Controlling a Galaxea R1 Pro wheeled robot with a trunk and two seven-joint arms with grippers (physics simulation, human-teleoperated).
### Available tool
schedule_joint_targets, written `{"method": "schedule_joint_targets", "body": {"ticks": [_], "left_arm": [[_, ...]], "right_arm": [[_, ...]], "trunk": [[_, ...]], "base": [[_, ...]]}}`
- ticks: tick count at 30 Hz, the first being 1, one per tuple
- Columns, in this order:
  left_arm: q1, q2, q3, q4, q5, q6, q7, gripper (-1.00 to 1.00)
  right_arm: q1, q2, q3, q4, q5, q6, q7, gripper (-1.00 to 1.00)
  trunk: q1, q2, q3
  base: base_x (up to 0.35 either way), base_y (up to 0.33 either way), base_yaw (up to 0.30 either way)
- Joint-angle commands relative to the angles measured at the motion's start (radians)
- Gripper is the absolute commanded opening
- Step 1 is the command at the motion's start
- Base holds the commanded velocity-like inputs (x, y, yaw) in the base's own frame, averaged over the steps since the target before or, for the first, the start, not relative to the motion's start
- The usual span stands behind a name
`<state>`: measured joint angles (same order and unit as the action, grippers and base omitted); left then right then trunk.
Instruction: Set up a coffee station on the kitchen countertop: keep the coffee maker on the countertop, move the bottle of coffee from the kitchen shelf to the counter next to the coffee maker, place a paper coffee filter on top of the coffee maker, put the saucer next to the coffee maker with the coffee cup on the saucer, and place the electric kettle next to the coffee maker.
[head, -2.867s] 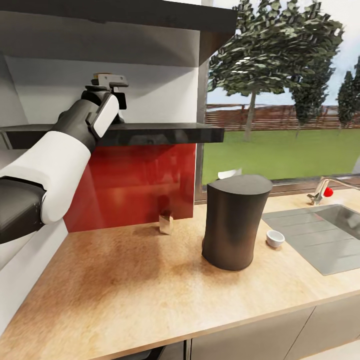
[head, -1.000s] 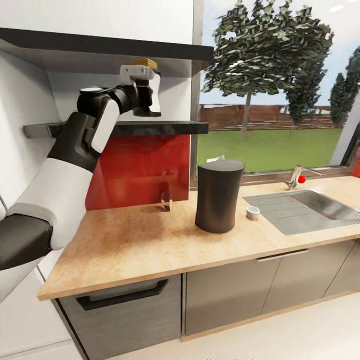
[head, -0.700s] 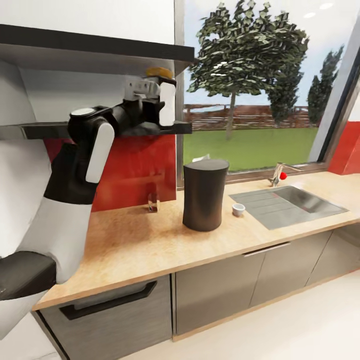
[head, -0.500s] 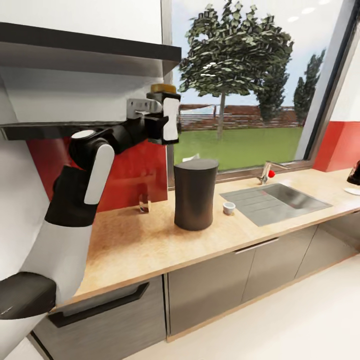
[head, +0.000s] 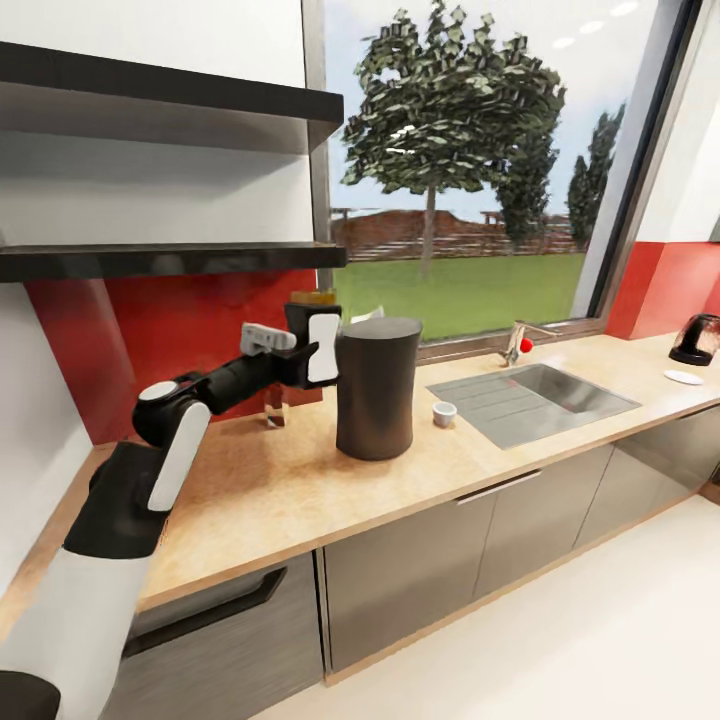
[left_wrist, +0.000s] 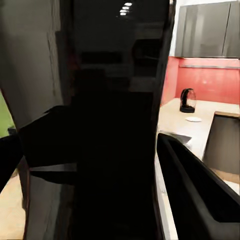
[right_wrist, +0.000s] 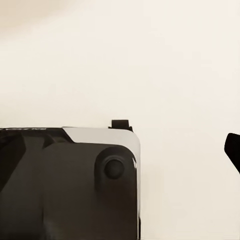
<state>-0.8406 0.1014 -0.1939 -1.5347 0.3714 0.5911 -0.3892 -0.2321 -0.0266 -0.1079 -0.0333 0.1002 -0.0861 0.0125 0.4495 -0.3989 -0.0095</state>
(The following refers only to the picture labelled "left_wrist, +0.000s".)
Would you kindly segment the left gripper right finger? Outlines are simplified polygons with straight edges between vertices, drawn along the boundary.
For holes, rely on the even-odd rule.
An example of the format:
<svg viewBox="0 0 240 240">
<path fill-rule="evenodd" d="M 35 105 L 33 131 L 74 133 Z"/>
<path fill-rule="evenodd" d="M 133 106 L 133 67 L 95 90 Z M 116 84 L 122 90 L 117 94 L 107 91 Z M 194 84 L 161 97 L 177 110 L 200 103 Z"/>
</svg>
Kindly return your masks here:
<svg viewBox="0 0 240 240">
<path fill-rule="evenodd" d="M 156 151 L 178 240 L 240 240 L 240 195 L 177 138 L 159 133 Z"/>
</svg>

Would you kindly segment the bottle of coffee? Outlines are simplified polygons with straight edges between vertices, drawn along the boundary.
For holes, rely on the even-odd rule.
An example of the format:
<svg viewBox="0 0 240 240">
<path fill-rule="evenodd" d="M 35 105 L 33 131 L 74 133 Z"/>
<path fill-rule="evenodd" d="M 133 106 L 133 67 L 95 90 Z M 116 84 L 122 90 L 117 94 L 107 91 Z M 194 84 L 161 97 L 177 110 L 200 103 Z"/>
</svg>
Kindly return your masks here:
<svg viewBox="0 0 240 240">
<path fill-rule="evenodd" d="M 155 165 L 177 0 L 0 0 L 23 240 L 171 240 Z"/>
</svg>

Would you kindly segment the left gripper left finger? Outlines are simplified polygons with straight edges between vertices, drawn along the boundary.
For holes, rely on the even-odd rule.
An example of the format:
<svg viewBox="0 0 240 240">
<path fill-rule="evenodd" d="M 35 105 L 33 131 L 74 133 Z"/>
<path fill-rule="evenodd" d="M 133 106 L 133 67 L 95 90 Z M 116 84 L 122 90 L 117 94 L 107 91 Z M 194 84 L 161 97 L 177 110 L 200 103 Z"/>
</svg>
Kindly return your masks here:
<svg viewBox="0 0 240 240">
<path fill-rule="evenodd" d="M 24 150 L 19 134 L 0 138 L 0 193 L 23 158 Z"/>
</svg>

